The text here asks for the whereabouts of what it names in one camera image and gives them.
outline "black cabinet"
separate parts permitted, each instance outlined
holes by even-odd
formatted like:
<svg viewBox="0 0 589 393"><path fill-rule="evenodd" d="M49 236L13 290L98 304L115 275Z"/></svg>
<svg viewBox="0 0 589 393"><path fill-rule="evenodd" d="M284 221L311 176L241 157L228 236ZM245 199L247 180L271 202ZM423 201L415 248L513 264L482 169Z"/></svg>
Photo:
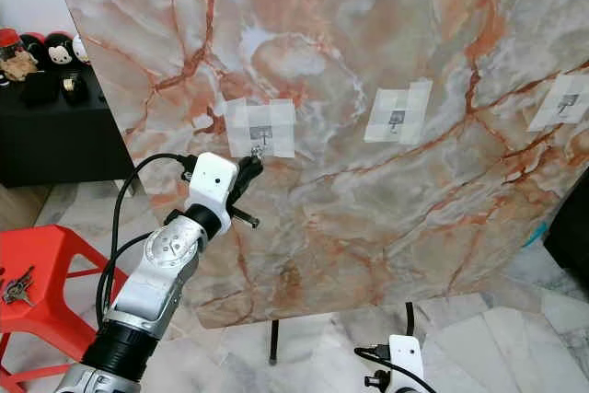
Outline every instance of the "black cabinet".
<svg viewBox="0 0 589 393"><path fill-rule="evenodd" d="M132 172L92 68L80 70L88 99L77 105L60 92L51 103L27 107L20 99L24 83L0 88L0 182L6 187L125 179Z"/></svg>

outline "robotic arm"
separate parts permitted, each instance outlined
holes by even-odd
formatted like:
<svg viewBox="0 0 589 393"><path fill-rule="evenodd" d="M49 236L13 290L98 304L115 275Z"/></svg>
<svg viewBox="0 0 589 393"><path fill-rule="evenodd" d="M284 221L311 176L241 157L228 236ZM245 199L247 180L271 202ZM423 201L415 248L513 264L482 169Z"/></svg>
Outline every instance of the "robotic arm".
<svg viewBox="0 0 589 393"><path fill-rule="evenodd" d="M178 307L182 287L198 267L210 240L224 234L231 217L256 227L259 220L233 207L262 171L257 156L234 163L201 154L191 174L185 211L144 243L141 262L129 276L80 364L65 374L55 393L138 393L147 359Z"/></svg>

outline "metal stand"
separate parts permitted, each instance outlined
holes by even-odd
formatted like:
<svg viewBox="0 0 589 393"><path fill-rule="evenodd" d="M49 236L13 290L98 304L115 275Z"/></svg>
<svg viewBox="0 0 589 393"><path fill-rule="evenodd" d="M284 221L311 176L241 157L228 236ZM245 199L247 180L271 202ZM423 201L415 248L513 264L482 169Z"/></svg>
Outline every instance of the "metal stand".
<svg viewBox="0 0 589 393"><path fill-rule="evenodd" d="M278 351L278 319L272 321L272 328L270 334L270 365L276 365L276 353Z"/></svg>

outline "plush toy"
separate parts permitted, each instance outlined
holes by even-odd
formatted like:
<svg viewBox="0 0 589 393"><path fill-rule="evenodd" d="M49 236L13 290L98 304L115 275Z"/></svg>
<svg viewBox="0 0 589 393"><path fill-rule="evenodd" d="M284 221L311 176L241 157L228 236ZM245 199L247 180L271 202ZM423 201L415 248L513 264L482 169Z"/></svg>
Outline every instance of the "plush toy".
<svg viewBox="0 0 589 393"><path fill-rule="evenodd" d="M74 48L74 54L77 60L83 64L90 64L90 59L86 53L86 48L84 48L84 43L82 43L82 39L80 39L79 34L76 34L74 40L72 40L72 48Z"/></svg>
<svg viewBox="0 0 589 393"><path fill-rule="evenodd" d="M20 35L25 50L32 55L37 68L45 69L50 65L49 56L47 55L47 48L45 48L45 38L38 32L27 32Z"/></svg>
<svg viewBox="0 0 589 393"><path fill-rule="evenodd" d="M72 38L64 32L52 32L45 38L45 46L55 64L69 64L74 60Z"/></svg>

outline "marble board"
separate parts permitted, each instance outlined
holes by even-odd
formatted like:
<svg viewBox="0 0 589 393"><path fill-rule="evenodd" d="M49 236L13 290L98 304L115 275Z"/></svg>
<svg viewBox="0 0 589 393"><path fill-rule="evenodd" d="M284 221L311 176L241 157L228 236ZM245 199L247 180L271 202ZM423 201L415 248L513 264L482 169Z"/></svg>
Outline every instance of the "marble board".
<svg viewBox="0 0 589 393"><path fill-rule="evenodd" d="M205 327L473 290L588 164L589 0L66 3L135 163L270 140ZM140 174L160 220L180 172Z"/></svg>

